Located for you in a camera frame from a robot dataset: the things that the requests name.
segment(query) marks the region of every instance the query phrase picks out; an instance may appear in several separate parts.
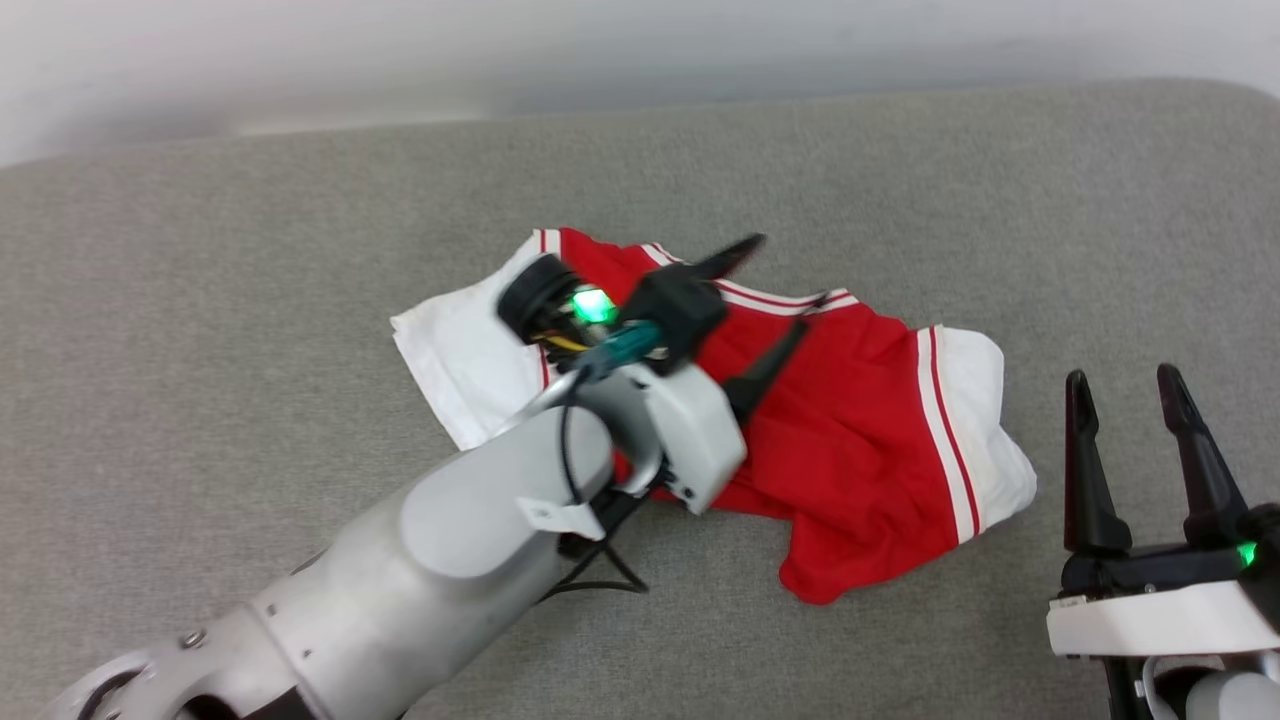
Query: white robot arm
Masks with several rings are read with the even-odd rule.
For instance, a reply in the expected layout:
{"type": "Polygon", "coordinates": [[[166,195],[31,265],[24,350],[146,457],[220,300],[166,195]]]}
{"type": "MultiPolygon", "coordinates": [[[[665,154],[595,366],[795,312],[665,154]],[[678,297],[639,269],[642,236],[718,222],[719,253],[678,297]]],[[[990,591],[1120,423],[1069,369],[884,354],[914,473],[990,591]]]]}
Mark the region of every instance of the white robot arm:
{"type": "MultiPolygon", "coordinates": [[[[705,510],[745,456],[750,416],[808,328],[721,387],[690,363],[724,318],[710,284],[760,242],[650,273],[598,306],[558,259],[538,258],[499,300],[562,377],[488,443],[458,454],[344,527],[246,605],[122,656],[68,688],[42,720],[393,720],[497,635],[573,583],[649,493],[705,510]],[[575,313],[577,300],[596,306],[575,313]],[[613,451],[631,475],[614,483],[613,451]],[[579,559],[561,578],[562,556],[579,559]]],[[[632,579],[623,589],[644,589],[632,579]]]]}
{"type": "Polygon", "coordinates": [[[1071,373],[1064,544],[1073,555],[1050,603],[1050,643],[1102,662],[1114,720],[1280,717],[1280,506],[1245,505],[1181,374],[1161,365],[1157,379],[1181,456],[1187,542],[1133,547],[1102,471],[1088,380],[1071,373]]]}

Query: white fabric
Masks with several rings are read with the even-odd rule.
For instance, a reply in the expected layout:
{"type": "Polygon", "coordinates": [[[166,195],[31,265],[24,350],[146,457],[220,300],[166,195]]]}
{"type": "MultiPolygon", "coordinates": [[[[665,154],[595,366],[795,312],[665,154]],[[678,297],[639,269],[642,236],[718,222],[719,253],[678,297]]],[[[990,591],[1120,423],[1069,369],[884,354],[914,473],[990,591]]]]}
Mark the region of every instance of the white fabric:
{"type": "Polygon", "coordinates": [[[545,247],[541,231],[494,274],[392,318],[396,347],[458,445],[483,445],[543,389],[541,350],[498,319],[498,293],[545,247]]]}
{"type": "Polygon", "coordinates": [[[973,331],[940,325],[934,337],[942,402],[978,503],[977,534],[1032,503],[1036,470],[1000,427],[1005,354],[973,331]]]}
{"type": "Polygon", "coordinates": [[[929,434],[933,436],[933,445],[938,448],[938,460],[942,461],[942,471],[947,477],[947,491],[951,495],[951,510],[956,520],[956,538],[965,542],[977,534],[973,527],[973,511],[969,503],[969,489],[965,482],[965,470],[960,457],[956,456],[951,446],[951,436],[947,432],[947,415],[945,410],[948,404],[937,392],[933,382],[934,364],[937,356],[933,346],[933,331],[924,328],[916,331],[916,382],[920,384],[920,405],[924,407],[924,421],[929,425],[929,434]]]}

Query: red stripe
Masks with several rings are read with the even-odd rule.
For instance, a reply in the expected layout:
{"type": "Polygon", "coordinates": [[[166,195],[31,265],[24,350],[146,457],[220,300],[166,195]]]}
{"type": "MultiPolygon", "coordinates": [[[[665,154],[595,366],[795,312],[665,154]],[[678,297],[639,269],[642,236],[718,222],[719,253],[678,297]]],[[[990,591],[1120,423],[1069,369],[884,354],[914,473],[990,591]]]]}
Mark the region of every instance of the red stripe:
{"type": "MultiPolygon", "coordinates": [[[[538,231],[538,251],[547,252],[547,231],[538,231]]],[[[538,346],[538,360],[543,368],[543,389],[547,389],[552,384],[552,370],[547,366],[547,350],[540,345],[538,346]]]]}
{"type": "Polygon", "coordinates": [[[964,477],[964,491],[969,495],[969,512],[973,514],[973,534],[977,536],[982,530],[982,525],[978,521],[978,501],[973,496],[973,482],[969,479],[969,469],[964,465],[964,456],[960,455],[960,445],[956,443],[956,436],[951,432],[947,406],[942,402],[942,380],[938,379],[938,333],[934,328],[929,328],[929,345],[933,351],[933,357],[931,357],[933,366],[933,393],[938,398],[938,410],[942,413],[942,425],[947,429],[947,439],[951,441],[951,451],[956,454],[956,461],[960,464],[960,475],[964,477]]]}
{"type": "MultiPolygon", "coordinates": [[[[653,243],[653,245],[650,245],[650,247],[653,247],[654,250],[657,250],[658,252],[660,252],[662,255],[664,255],[672,263],[684,263],[684,260],[681,260],[680,258],[676,258],[671,252],[667,252],[667,249],[662,247],[658,243],[653,243]]],[[[790,299],[790,300],[778,300],[777,297],[767,297],[764,295],[756,295],[756,293],[760,292],[758,290],[753,291],[750,288],[730,287],[730,286],[727,286],[727,284],[724,284],[723,282],[719,282],[719,281],[717,281],[716,284],[719,286],[719,288],[722,291],[728,292],[731,295],[736,295],[739,297],[745,297],[748,300],[755,300],[756,302],[765,302],[765,304],[769,304],[769,305],[777,305],[778,307],[804,307],[806,305],[813,305],[813,299],[812,297],[810,299],[799,297],[799,299],[790,299]]],[[[827,301],[829,302],[832,300],[840,300],[841,297],[845,297],[846,295],[849,295],[847,290],[840,290],[840,291],[836,291],[836,292],[831,293],[831,297],[828,297],[827,301]]]]}

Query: gray couch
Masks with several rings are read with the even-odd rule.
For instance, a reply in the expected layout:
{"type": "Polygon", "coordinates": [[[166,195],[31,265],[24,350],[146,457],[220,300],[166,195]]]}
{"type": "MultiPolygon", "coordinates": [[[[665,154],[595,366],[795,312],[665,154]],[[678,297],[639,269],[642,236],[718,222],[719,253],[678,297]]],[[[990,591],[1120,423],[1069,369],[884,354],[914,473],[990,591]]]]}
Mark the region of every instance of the gray couch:
{"type": "Polygon", "coordinates": [[[1155,369],[1280,500],[1280,105],[1144,81],[216,140],[0,172],[0,700],[250,597],[452,445],[388,316],[534,227],[847,286],[1005,350],[1039,496],[897,580],[806,606],[783,523],[646,507],[654,591],[535,609],[410,717],[1102,717],[1055,659],[1062,380],[1085,368],[1139,541],[1185,514],[1155,369]]]}

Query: green led light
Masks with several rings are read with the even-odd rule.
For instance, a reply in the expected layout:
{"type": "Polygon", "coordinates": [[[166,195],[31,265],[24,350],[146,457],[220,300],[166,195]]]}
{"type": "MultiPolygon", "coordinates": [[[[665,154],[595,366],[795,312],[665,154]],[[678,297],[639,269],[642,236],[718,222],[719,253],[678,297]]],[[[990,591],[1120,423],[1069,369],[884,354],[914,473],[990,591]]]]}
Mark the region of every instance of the green led light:
{"type": "Polygon", "coordinates": [[[1257,548],[1258,543],[1256,542],[1247,542],[1244,544],[1235,546],[1235,552],[1240,553],[1240,562],[1243,562],[1245,568],[1253,565],[1253,551],[1257,548]]]}
{"type": "Polygon", "coordinates": [[[611,323],[618,314],[609,296],[598,287],[575,292],[571,302],[573,314],[586,323],[611,323]]]}

